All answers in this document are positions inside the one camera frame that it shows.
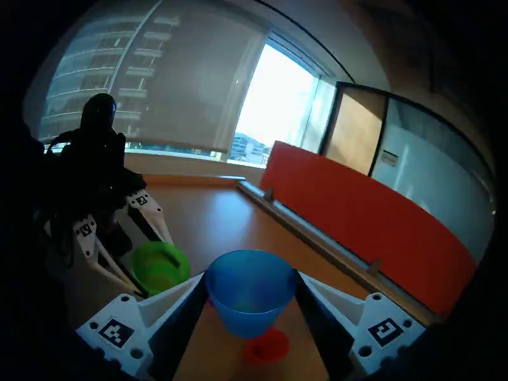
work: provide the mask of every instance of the screw hole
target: screw hole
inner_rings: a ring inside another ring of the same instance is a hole
[[[117,359],[111,359],[111,360],[109,360],[109,362],[111,364],[113,364],[114,367],[117,368],[117,369],[121,369],[122,368],[122,364]]]
[[[358,350],[358,354],[361,357],[368,357],[368,356],[370,356],[371,353],[372,353],[372,348],[369,347],[368,345],[364,345],[362,348],[360,348],[360,350]]]
[[[131,356],[135,359],[140,359],[143,357],[143,351],[141,349],[134,348],[131,351]]]

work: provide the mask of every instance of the window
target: window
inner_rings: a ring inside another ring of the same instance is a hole
[[[331,75],[284,48],[266,24],[214,1],[117,5],[83,21],[41,69],[33,91],[44,96],[27,95],[44,99],[29,117],[39,139],[77,128],[86,101],[108,91],[129,149],[261,166],[275,140],[317,151]]]
[[[266,164],[276,140],[301,147],[318,82],[317,76],[266,44],[243,103],[229,159]]]

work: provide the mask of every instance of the glass wall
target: glass wall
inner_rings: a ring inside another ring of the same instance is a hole
[[[495,193],[475,150],[447,124],[391,98],[381,139],[372,178],[436,217],[480,261],[493,230]]]

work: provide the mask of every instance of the green cup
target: green cup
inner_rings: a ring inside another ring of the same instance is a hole
[[[132,254],[131,268],[151,297],[185,282],[191,272],[187,257],[165,242],[139,246]]]

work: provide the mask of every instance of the plastic cup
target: plastic cup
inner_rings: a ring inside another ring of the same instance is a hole
[[[131,268],[151,297],[185,282],[191,272],[187,257],[165,242],[147,242],[139,246],[132,254]]]
[[[296,285],[291,266],[266,251],[232,251],[206,271],[206,287],[220,319],[242,338],[263,335],[293,298]]]

